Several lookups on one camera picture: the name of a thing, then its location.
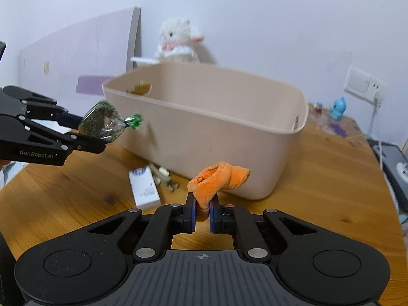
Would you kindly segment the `white small box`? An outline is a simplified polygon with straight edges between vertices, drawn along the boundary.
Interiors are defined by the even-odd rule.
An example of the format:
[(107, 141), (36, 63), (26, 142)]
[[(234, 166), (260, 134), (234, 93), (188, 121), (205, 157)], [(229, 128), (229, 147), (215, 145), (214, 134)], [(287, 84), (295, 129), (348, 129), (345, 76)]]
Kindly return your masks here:
[(161, 205), (160, 196), (150, 167), (145, 166), (129, 172), (129, 181), (136, 206), (148, 210)]

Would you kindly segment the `green dried goods bag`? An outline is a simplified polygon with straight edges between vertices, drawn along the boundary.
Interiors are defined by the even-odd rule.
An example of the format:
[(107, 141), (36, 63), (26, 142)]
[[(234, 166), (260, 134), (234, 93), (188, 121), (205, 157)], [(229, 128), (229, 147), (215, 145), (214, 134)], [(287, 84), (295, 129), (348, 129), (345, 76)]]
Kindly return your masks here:
[(116, 141), (126, 128), (138, 129), (142, 122), (141, 114), (136, 113), (127, 118), (121, 118), (112, 104), (100, 100), (84, 116), (78, 126), (78, 131), (80, 134), (110, 144)]

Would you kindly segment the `orange cloth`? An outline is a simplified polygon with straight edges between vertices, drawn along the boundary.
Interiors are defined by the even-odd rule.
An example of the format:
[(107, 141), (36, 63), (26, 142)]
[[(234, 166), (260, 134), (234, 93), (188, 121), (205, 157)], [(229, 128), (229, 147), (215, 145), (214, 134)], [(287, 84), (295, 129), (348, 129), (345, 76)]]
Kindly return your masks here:
[(187, 190), (196, 199), (196, 219), (204, 222), (210, 214), (210, 202), (219, 191), (239, 188), (250, 177), (250, 170), (220, 161), (203, 169), (187, 183)]

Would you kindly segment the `flower hair clip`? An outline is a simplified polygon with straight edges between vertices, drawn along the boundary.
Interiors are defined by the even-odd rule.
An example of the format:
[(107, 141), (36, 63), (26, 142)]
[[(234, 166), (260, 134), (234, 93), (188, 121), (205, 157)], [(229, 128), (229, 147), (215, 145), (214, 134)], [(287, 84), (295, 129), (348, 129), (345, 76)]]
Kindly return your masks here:
[(172, 180), (170, 172), (164, 167), (157, 167), (153, 163), (149, 163), (149, 168), (156, 186), (164, 185), (170, 193), (178, 189), (179, 184)]

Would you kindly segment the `white bedding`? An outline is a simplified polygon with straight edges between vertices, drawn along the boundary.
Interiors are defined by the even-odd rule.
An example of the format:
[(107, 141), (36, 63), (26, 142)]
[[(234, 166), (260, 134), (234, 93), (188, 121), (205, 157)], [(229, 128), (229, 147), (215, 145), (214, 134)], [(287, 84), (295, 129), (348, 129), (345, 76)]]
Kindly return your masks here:
[(20, 171), (26, 168), (27, 162), (14, 162), (3, 166), (0, 175), (0, 189), (3, 189)]

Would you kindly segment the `pink purple headboard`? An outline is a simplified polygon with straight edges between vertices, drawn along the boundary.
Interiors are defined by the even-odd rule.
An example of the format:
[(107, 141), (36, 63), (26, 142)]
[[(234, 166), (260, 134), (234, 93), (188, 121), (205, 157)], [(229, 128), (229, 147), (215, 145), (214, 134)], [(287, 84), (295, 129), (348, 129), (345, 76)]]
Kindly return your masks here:
[(102, 83), (133, 68), (140, 9), (128, 8), (58, 30), (20, 52), (19, 84), (84, 115)]

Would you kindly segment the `gold tissue pack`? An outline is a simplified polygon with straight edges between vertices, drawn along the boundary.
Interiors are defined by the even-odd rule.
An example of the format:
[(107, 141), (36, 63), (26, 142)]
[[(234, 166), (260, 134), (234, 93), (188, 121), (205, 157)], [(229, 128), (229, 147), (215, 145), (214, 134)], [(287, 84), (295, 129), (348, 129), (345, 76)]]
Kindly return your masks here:
[[(148, 57), (131, 57), (130, 62), (133, 64), (133, 70), (143, 70), (144, 68), (159, 64), (156, 58)], [(129, 86), (126, 92), (132, 95), (147, 96), (151, 92), (151, 82), (141, 80), (138, 83)]]

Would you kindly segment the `beige plastic storage bin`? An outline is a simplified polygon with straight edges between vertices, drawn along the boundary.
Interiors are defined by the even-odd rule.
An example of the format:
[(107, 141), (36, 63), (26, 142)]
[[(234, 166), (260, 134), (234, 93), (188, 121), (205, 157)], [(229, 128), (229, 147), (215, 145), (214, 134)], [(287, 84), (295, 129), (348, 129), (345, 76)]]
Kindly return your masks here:
[[(126, 92), (141, 80), (150, 94)], [(234, 194), (249, 200), (272, 193), (309, 114), (298, 88), (207, 63), (132, 70), (102, 90), (121, 116), (143, 116), (119, 137), (124, 148), (190, 178), (220, 161), (245, 167), (250, 177)]]

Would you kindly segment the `small yellow blue toy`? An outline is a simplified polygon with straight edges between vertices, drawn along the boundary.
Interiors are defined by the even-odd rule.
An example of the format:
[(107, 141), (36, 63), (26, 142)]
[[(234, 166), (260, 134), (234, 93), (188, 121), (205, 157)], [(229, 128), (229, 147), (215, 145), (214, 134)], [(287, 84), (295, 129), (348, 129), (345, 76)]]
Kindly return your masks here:
[(315, 109), (316, 112), (321, 113), (322, 108), (323, 108), (323, 103), (321, 103), (321, 102), (314, 103), (313, 108)]

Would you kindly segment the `white plush lamb toy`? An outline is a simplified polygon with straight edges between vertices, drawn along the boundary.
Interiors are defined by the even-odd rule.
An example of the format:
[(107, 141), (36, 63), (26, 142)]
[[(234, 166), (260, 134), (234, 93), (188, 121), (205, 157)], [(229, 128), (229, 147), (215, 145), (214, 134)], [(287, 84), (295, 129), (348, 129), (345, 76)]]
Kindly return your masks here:
[(162, 23), (155, 58), (162, 63), (199, 63), (194, 46), (200, 44), (204, 37), (203, 32), (191, 25), (188, 19), (167, 19)]

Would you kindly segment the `floral table mat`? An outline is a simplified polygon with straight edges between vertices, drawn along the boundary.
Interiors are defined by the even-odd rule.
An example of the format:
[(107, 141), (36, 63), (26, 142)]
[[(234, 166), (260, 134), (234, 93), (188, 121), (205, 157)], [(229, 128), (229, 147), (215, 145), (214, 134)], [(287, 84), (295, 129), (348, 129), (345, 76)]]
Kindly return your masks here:
[(315, 111), (313, 104), (309, 104), (309, 116), (306, 125), (352, 142), (365, 139), (365, 134), (354, 119), (343, 116), (341, 120), (333, 120), (327, 108), (323, 107), (322, 112), (319, 113)]

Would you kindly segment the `blue cartoon figurine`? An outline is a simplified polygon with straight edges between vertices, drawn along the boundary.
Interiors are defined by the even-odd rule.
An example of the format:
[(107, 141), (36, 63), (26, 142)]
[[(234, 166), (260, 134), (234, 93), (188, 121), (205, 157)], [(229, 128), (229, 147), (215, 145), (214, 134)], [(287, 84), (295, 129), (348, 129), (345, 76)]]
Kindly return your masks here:
[(330, 117), (333, 120), (341, 120), (347, 109), (347, 103), (344, 97), (336, 99), (330, 107)]

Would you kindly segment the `dark grey laptop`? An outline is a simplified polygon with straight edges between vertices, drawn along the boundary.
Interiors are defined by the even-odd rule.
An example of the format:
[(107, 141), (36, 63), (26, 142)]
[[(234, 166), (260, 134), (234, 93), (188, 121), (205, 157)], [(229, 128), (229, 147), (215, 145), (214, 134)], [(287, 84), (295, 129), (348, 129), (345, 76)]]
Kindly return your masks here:
[(383, 171), (396, 196), (399, 210), (407, 213), (407, 158), (394, 144), (382, 142), (380, 151), (379, 141), (369, 139), (368, 143), (378, 160), (383, 161)]

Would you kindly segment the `white wall switch socket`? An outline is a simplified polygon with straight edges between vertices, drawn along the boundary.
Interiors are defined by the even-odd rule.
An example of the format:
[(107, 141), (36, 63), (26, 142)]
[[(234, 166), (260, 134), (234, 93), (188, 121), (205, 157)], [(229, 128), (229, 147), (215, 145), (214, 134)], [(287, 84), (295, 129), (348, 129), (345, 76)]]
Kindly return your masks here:
[(354, 66), (349, 68), (344, 90), (374, 106), (380, 106), (387, 94), (385, 83)]

